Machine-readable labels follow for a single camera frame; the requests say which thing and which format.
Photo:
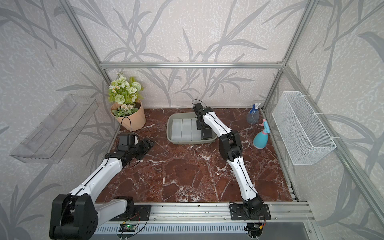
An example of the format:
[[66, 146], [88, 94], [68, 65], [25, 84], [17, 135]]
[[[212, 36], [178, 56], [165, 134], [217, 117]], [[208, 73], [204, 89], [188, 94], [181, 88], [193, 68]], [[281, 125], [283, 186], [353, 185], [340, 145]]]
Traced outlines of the black pencil case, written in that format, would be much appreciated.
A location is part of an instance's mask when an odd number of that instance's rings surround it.
[[204, 128], [201, 130], [201, 136], [203, 140], [212, 139], [213, 133], [211, 128]]

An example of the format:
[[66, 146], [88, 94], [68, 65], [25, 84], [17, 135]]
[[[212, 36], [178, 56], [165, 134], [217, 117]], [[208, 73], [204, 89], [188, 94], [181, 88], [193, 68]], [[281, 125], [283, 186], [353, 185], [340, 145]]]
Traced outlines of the translucent pencil case front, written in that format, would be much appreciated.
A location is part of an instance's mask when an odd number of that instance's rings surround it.
[[197, 142], [202, 140], [201, 130], [197, 129], [197, 119], [191, 119], [192, 128], [191, 128], [191, 141]]

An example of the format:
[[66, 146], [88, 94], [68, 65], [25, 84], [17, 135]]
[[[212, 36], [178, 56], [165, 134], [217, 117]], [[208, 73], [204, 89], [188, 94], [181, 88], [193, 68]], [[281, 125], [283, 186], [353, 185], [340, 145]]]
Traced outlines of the grey-green plastic storage box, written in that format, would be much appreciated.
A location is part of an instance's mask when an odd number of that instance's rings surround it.
[[194, 112], [176, 113], [168, 119], [167, 139], [175, 145], [210, 144], [218, 138], [213, 130], [211, 132], [211, 138], [202, 138], [202, 131], [197, 130], [197, 118]]

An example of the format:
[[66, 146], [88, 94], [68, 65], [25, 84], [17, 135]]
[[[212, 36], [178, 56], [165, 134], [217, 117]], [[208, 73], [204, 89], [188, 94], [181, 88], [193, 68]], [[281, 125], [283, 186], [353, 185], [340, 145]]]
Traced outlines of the translucent white pencil case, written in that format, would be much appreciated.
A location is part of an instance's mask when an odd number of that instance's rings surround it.
[[181, 141], [182, 138], [182, 119], [173, 119], [171, 139], [174, 142]]

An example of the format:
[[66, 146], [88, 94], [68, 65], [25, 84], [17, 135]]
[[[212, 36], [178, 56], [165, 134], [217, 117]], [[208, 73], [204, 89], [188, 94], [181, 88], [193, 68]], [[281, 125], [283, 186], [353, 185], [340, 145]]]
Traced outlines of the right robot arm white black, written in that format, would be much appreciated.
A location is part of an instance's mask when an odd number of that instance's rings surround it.
[[239, 185], [243, 209], [246, 217], [257, 219], [260, 214], [265, 217], [267, 210], [260, 194], [252, 184], [247, 172], [244, 158], [243, 145], [238, 131], [227, 127], [210, 107], [202, 103], [193, 104], [197, 118], [197, 128], [211, 129], [219, 138], [219, 152], [222, 158], [230, 165]]

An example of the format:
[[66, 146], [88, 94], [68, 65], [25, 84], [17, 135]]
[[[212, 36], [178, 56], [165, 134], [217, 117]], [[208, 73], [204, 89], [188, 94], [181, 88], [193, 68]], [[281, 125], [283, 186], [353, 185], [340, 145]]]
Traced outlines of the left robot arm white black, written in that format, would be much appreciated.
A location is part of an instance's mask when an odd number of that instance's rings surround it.
[[50, 239], [88, 240], [99, 226], [118, 216], [127, 221], [139, 220], [140, 211], [133, 197], [117, 197], [101, 205], [96, 200], [114, 176], [129, 166], [132, 159], [141, 161], [155, 144], [135, 133], [121, 136], [117, 149], [106, 154], [101, 165], [83, 183], [53, 200]]

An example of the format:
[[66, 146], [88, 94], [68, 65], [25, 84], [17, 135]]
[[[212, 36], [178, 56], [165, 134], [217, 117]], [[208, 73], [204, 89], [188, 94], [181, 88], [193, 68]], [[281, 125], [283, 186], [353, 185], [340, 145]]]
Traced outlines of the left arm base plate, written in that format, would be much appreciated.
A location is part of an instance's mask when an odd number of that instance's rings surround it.
[[129, 213], [123, 213], [113, 219], [110, 222], [129, 222], [129, 221], [148, 221], [151, 213], [151, 205], [135, 205], [135, 210], [132, 216]]

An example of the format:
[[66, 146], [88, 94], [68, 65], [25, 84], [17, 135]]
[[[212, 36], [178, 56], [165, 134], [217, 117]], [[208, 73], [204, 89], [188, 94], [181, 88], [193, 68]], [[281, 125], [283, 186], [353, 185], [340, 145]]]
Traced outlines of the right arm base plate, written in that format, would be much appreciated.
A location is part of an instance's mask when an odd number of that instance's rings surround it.
[[255, 214], [250, 214], [246, 212], [244, 204], [237, 204], [234, 202], [229, 202], [228, 207], [230, 209], [231, 220], [240, 221], [240, 220], [257, 220], [257, 221], [269, 221], [272, 219], [269, 205], [264, 204], [261, 210]]

